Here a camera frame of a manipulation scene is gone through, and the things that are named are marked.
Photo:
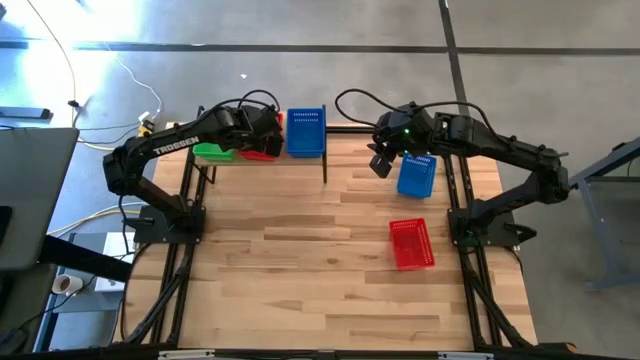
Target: gray floor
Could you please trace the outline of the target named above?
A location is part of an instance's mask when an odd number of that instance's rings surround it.
[[[288,45],[445,45],[437,0],[33,0],[64,41]],[[31,9],[18,0],[0,22],[0,40],[48,38]],[[639,47],[640,2],[634,0],[449,0],[458,46]],[[68,126],[71,82],[52,43],[28,50],[0,50],[0,101],[47,106],[52,124]],[[391,103],[453,100],[446,54],[123,52],[118,54],[163,98],[163,120],[186,121],[197,105],[236,97],[253,88],[272,90],[283,107],[332,105],[347,87],[373,91]],[[106,51],[72,51],[78,96],[87,104],[78,126],[110,126],[136,120],[157,104]],[[472,56],[460,64],[469,101],[482,106],[494,127],[524,141],[570,152],[570,174],[640,134],[640,57]],[[382,112],[362,98],[345,110],[375,119]],[[86,132],[87,139],[114,139],[122,131]],[[102,152],[78,146],[51,228],[106,206]],[[524,174],[500,166],[505,188]],[[632,173],[640,174],[640,163]],[[532,205],[516,213],[539,231],[522,248],[525,282],[540,341],[571,341],[581,351],[638,357],[640,286],[588,293],[584,282],[602,274],[586,211],[577,193],[562,204]],[[119,219],[102,219],[82,231],[114,231]],[[106,341],[110,319],[72,315],[60,320],[53,347]],[[70,326],[91,327],[94,337],[70,339]]]

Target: blue plastic basket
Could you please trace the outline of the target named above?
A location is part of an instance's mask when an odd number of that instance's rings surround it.
[[[436,158],[433,156],[404,155],[398,177],[398,192],[417,198],[428,198],[436,177]]]
[[[320,157],[327,147],[324,107],[287,110],[287,152],[292,157]]]

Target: wooden table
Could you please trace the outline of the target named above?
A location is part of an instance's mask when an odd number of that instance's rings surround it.
[[[327,184],[317,165],[218,168],[216,184],[205,191],[206,234],[196,248],[181,347],[472,348],[460,264],[447,227],[443,162],[431,198],[403,197],[396,193],[399,161],[387,179],[369,169],[369,139],[328,135]],[[182,151],[159,158],[154,182],[178,193],[185,156]],[[469,166],[476,196],[502,191],[495,161],[472,158]],[[459,197],[464,204],[461,191]],[[388,223],[416,217],[426,220],[436,266],[398,272]],[[535,342],[518,263],[504,249],[486,250],[496,301]],[[166,251],[153,245],[134,270],[127,332],[158,295]],[[486,313],[479,312],[489,339]],[[171,315],[169,310],[165,333]]]

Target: green object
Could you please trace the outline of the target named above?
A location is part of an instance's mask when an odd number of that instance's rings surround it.
[[[211,161],[233,161],[233,156],[235,155],[235,150],[233,149],[222,151],[220,146],[209,143],[195,145],[191,151],[195,156]]]

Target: red basket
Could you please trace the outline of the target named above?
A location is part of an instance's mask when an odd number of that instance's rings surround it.
[[[282,112],[279,112],[278,124],[280,124],[280,127],[282,127],[283,120],[284,120],[284,115]],[[255,151],[255,150],[240,151],[240,155],[247,160],[273,161],[277,159],[275,156],[270,156],[265,154],[264,152]]]
[[[389,229],[398,270],[415,270],[436,264],[424,219],[391,221]]]

